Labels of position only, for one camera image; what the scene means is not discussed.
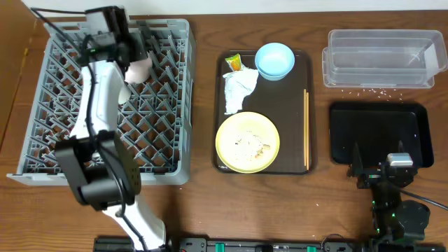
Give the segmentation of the light blue bowl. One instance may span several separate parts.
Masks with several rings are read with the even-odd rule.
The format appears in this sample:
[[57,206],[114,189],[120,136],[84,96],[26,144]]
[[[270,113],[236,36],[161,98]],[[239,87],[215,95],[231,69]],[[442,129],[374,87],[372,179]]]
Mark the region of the light blue bowl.
[[286,77],[294,65],[294,52],[282,43],[265,44],[255,54],[258,72],[269,81],[279,81]]

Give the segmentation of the white cup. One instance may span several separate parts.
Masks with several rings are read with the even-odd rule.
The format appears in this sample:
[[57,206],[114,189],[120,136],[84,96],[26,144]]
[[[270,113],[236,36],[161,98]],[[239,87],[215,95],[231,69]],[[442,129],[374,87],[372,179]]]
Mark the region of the white cup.
[[128,85],[122,86],[118,96],[119,105],[123,105],[124,103],[126,103],[129,100],[131,94],[132,92]]

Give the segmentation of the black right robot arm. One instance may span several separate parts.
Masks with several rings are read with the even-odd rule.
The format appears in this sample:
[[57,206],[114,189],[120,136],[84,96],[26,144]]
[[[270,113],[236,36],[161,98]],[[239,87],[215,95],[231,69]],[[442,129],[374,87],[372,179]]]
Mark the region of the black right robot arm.
[[417,252],[425,239],[430,209],[414,200],[403,200],[404,187],[413,182],[417,167],[409,153],[389,153],[375,167],[363,165],[358,145],[347,176],[357,178],[357,188],[372,192],[372,218],[376,236],[356,247],[356,251]]

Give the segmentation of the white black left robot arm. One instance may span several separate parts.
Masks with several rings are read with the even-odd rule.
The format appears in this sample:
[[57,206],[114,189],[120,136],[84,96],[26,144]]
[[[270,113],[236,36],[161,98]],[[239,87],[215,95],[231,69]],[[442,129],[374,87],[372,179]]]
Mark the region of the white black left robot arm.
[[129,31],[124,8],[94,8],[85,17],[80,108],[70,137],[55,145],[57,163],[76,200],[119,224],[134,251],[166,251],[165,224],[141,196],[138,164],[117,133],[118,106],[130,98],[125,74],[148,59],[143,39]]

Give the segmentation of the pink bowl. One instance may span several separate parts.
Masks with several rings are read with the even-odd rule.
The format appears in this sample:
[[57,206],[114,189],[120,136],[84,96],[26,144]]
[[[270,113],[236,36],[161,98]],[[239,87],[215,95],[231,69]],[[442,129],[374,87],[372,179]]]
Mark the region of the pink bowl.
[[129,84],[143,83],[150,76],[150,69],[153,62],[149,54],[146,59],[131,62],[129,68],[125,72],[125,82]]

